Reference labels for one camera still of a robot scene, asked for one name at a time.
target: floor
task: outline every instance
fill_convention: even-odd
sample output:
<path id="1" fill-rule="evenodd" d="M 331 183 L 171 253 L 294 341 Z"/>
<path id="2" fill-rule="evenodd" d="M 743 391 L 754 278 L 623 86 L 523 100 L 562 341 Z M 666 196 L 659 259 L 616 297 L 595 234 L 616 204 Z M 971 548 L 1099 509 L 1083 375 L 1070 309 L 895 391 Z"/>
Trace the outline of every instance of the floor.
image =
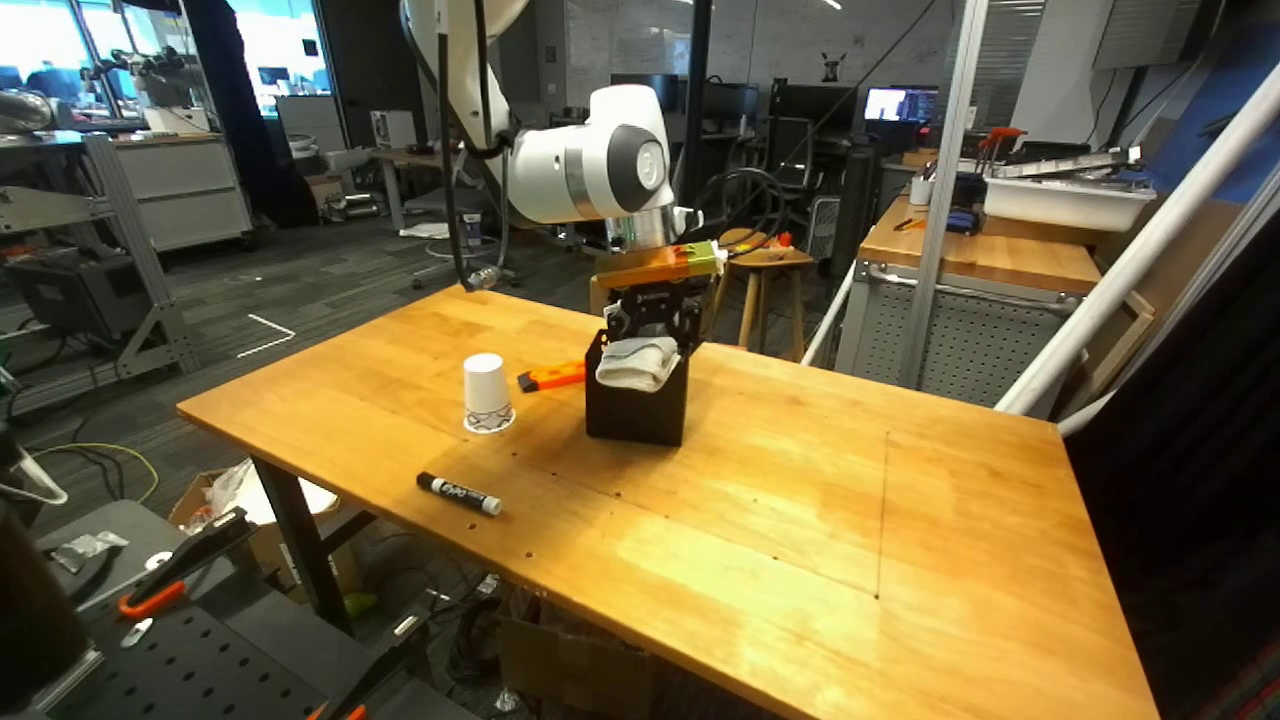
<path id="1" fill-rule="evenodd" d="M 176 497 L 207 471 L 222 471 L 246 459 L 237 449 L 213 442 L 207 431 L 183 423 L 171 407 L 176 402 L 216 387 L 240 371 L 273 365 L 289 352 L 299 352 L 326 337 L 357 328 L 381 313 L 412 305 L 438 287 L 451 283 L 447 258 L 433 239 L 402 239 L 383 222 L 331 224 L 273 234 L 256 247 L 222 245 L 165 258 L 171 299 L 191 328 L 188 371 L 158 371 L 133 385 L 102 387 L 71 405 L 21 417 L 15 437 L 40 463 L 71 494 L 66 509 L 46 509 L 40 530 L 58 530 L 89 509 L 120 497 L 139 497 L 152 514 L 169 514 Z M 562 247 L 548 237 L 511 239 L 515 282 L 500 292 L 589 309 L 589 272 L 593 258 Z M 809 272 L 803 309 L 809 328 L 827 305 L 833 283 L 822 272 Z M 709 324 L 709 341 L 738 341 L 742 322 L 742 282 L 723 287 L 723 299 Z M 789 328 L 775 322 L 770 348 L 785 348 Z M 139 451 L 162 482 L 150 482 L 139 463 L 103 463 L 86 451 L 60 451 L 66 445 L 120 445 Z M 426 588 L 469 594 L 483 568 L 473 568 L 459 555 L 447 555 L 393 525 L 375 525 L 359 535 L 365 568 L 375 586 L 375 606 L 365 633 L 375 639 L 390 622 Z M 438 678 L 457 694 L 459 705 L 491 712 L 491 686 L 466 686 L 457 678 Z M 698 686 L 691 678 L 666 674 L 659 710 L 679 716 L 762 716 L 749 705 Z"/>

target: wooden plank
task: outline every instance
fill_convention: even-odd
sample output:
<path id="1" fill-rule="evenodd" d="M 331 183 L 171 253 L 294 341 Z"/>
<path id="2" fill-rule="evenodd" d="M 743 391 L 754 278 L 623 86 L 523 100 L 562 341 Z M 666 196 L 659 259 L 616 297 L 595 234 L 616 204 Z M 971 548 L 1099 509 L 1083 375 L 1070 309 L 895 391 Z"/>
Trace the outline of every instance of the wooden plank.
<path id="1" fill-rule="evenodd" d="M 1049 423 L 709 345 L 683 449 L 589 442 L 579 391 L 459 430 L 469 352 L 593 333 L 451 287 L 181 412 L 785 716 L 1158 716 Z"/>
<path id="2" fill-rule="evenodd" d="M 1000 282 L 1016 287 L 1083 297 L 1099 282 L 1083 247 L 1083 239 L 1093 237 L 1096 234 L 992 222 L 977 237 L 947 237 L 945 278 L 977 278 L 977 282 Z M 872 266 L 915 270 L 919 253 L 925 253 L 925 224 L 905 224 L 905 199 L 895 199 L 860 245 L 860 259 L 872 259 Z"/>

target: black marker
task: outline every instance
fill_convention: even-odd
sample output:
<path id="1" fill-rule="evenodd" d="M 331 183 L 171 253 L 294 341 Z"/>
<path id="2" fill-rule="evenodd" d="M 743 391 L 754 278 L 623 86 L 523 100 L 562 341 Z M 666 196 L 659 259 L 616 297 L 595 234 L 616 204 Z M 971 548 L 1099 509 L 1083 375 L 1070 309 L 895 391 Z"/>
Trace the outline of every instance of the black marker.
<path id="1" fill-rule="evenodd" d="M 426 489 L 433 497 L 445 497 L 445 501 L 457 501 L 457 506 L 469 506 L 473 514 L 483 514 L 483 518 L 500 518 L 504 514 L 500 497 L 483 497 L 483 494 L 459 489 L 459 484 L 451 484 L 445 475 L 433 475 L 433 471 L 416 471 L 416 489 Z"/>

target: paper cup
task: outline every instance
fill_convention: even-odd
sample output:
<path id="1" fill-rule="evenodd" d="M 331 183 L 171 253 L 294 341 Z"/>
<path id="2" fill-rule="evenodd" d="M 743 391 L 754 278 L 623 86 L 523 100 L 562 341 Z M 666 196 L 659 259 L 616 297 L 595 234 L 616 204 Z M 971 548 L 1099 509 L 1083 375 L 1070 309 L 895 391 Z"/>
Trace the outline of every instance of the paper cup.
<path id="1" fill-rule="evenodd" d="M 491 437 L 515 419 L 510 391 L 510 365 L 498 352 L 466 361 L 466 430 Z"/>

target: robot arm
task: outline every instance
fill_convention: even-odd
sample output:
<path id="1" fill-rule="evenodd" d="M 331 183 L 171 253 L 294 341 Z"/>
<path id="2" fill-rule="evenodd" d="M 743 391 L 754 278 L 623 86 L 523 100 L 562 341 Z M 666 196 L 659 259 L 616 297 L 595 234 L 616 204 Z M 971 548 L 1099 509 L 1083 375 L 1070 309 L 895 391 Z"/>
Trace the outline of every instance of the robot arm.
<path id="1" fill-rule="evenodd" d="M 652 88 L 600 88 L 585 123 L 522 133 L 483 51 L 522 14 L 523 0 L 402 0 L 412 51 L 488 173 L 504 177 L 522 217 L 535 224 L 623 217 L 633 247 L 670 245 L 659 209 L 671 204 L 671 157 Z"/>

